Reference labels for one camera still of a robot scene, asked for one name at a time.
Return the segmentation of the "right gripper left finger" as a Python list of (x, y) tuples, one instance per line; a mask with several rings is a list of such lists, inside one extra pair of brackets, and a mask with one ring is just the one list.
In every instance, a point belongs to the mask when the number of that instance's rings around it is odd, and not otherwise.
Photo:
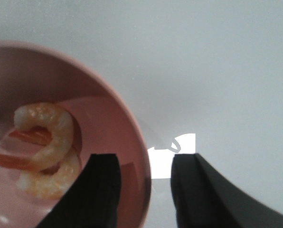
[(83, 171), (40, 228), (114, 228), (121, 192), (115, 154), (92, 154)]

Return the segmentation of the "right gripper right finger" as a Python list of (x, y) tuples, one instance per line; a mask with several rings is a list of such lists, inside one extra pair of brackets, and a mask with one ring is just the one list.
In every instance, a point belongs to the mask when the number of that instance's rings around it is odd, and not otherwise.
[(179, 228), (283, 228), (283, 215), (229, 182), (200, 154), (176, 154), (171, 192)]

